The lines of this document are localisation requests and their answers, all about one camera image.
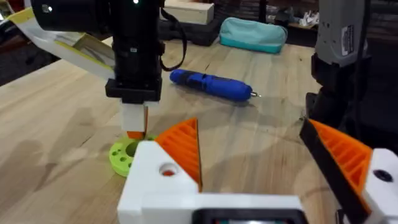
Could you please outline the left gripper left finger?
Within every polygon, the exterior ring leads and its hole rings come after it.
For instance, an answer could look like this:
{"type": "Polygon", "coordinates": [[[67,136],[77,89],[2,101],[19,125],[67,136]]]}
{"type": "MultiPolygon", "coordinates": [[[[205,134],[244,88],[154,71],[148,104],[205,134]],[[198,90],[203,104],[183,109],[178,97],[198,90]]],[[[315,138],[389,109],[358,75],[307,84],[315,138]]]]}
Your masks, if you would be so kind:
{"type": "Polygon", "coordinates": [[[149,195],[198,193],[201,162],[197,119],[182,121],[153,140],[137,143],[117,207],[119,223],[144,222],[149,195]]]}

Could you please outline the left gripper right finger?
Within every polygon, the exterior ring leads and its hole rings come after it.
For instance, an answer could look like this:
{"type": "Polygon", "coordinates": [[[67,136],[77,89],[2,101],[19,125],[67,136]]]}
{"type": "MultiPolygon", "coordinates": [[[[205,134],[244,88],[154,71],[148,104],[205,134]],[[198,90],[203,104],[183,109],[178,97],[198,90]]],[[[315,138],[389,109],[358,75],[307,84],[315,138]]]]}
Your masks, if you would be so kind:
{"type": "Polygon", "coordinates": [[[337,199],[337,223],[397,224],[397,154],[314,119],[300,138],[337,199]]]}

